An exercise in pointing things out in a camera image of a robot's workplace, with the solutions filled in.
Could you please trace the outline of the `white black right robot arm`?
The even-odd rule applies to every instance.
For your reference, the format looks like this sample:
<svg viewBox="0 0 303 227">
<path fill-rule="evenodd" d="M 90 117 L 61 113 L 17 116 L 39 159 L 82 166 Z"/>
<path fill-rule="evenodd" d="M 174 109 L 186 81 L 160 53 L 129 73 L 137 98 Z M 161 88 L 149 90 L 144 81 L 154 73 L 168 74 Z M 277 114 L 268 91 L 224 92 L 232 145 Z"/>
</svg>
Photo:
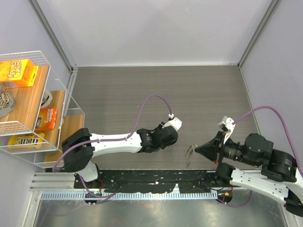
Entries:
<svg viewBox="0 0 303 227">
<path fill-rule="evenodd" d="M 295 158 L 274 149 L 274 143 L 257 133 L 251 133 L 244 144 L 226 139 L 221 131 L 195 152 L 217 163 L 214 181 L 247 188 L 282 204 L 297 216 L 303 215 L 303 175 Z M 223 161 L 224 158 L 249 166 L 260 167 L 262 177 L 250 175 Z"/>
</svg>

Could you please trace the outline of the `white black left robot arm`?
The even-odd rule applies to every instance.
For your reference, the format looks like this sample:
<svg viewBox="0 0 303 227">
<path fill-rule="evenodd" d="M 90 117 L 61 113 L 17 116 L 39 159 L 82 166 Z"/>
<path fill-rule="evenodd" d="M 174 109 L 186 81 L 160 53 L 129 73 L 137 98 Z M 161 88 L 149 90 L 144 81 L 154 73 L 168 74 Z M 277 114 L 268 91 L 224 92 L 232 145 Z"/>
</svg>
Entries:
<svg viewBox="0 0 303 227">
<path fill-rule="evenodd" d="M 62 142 L 64 170 L 77 173 L 90 188 L 101 183 L 93 157 L 121 152 L 152 153 L 175 144 L 182 121 L 174 118 L 153 130 L 139 129 L 133 134 L 99 135 L 81 128 Z"/>
</svg>

